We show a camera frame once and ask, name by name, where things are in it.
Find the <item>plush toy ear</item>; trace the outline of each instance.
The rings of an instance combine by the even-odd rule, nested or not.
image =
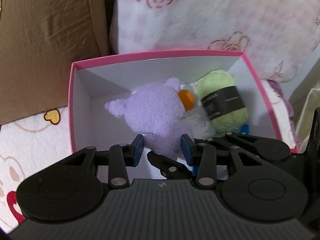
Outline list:
[[[119,118],[124,115],[124,112],[127,108],[127,102],[125,99],[117,99],[106,103],[104,107],[115,117]]]
[[[177,78],[169,78],[167,82],[165,83],[166,86],[173,88],[177,92],[181,89],[181,83],[180,80]]]

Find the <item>black yarn label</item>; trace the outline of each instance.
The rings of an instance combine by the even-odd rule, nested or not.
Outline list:
[[[201,102],[210,120],[245,107],[235,86],[212,92]]]

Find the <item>stuffed animal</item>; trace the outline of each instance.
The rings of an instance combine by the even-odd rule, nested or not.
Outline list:
[[[179,79],[170,78],[165,84],[153,83],[139,88],[127,99],[118,99],[105,104],[114,116],[124,116],[130,128],[145,134],[145,147],[173,160],[184,159],[181,151],[181,136],[193,139],[189,124],[181,121],[185,108],[178,92]]]

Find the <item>green yarn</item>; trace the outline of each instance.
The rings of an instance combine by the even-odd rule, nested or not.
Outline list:
[[[212,92],[234,85],[235,80],[233,76],[231,76],[224,70],[216,70],[200,79],[193,85],[193,87],[199,98],[204,98]],[[248,122],[248,120],[248,109],[241,108],[236,111],[219,116],[211,120],[210,122],[216,133],[224,134],[226,132],[238,132],[241,127]]]

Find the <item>plush toy head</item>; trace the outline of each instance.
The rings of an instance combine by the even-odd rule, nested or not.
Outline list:
[[[178,96],[181,84],[170,78],[165,84],[154,83],[141,87],[127,99],[118,99],[105,104],[114,116],[124,116],[127,124],[136,133],[162,134],[185,113]]]

